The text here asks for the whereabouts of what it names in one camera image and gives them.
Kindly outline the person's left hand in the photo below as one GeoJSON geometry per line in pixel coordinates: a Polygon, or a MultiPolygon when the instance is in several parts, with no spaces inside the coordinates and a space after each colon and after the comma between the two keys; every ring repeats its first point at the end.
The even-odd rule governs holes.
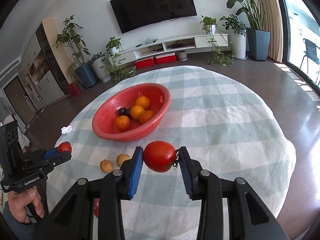
{"type": "Polygon", "coordinates": [[[25,207],[33,204],[36,214],[44,217],[44,208],[41,202],[41,196],[36,187],[30,188],[22,193],[8,193],[8,207],[12,216],[20,223],[29,224],[30,219],[27,216],[25,207]]]}

